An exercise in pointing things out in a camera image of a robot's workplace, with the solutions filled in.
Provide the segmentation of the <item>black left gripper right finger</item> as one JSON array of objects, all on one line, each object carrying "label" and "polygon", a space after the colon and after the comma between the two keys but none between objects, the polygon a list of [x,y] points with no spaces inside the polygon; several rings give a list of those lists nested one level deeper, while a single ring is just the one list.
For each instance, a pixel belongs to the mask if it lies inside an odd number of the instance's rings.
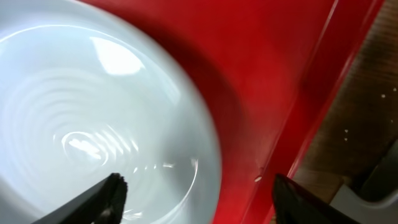
[{"label": "black left gripper right finger", "polygon": [[275,175],[272,201],[277,224],[359,224],[282,174]]}]

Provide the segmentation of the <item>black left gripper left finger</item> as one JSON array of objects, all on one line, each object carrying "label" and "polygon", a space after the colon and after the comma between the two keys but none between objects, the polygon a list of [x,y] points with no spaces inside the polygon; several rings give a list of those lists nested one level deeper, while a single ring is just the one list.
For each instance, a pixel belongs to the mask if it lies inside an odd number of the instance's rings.
[{"label": "black left gripper left finger", "polygon": [[112,173],[32,224],[120,224],[127,190],[124,177]]}]

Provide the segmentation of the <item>light blue plate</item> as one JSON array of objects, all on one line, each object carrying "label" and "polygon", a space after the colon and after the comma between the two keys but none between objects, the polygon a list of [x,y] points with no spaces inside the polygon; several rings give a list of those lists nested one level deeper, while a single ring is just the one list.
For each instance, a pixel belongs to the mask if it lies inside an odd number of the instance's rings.
[{"label": "light blue plate", "polygon": [[187,73],[80,1],[1,1],[1,222],[32,223],[117,172],[123,223],[211,223],[221,158]]}]

